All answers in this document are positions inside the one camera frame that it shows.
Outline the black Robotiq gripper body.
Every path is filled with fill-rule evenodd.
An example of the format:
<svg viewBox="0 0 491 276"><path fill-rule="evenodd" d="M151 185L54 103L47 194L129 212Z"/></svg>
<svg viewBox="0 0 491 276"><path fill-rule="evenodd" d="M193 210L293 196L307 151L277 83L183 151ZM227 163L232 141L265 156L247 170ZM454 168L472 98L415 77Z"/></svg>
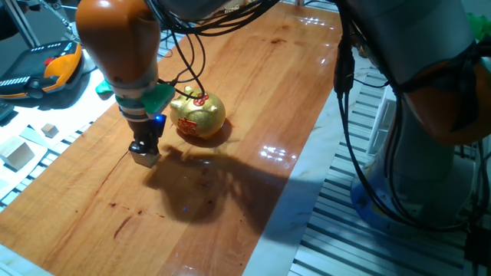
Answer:
<svg viewBox="0 0 491 276"><path fill-rule="evenodd" d="M143 148L157 148L165 123L166 115L163 114L145 121L129 121L128 124L133 131L133 143Z"/></svg>

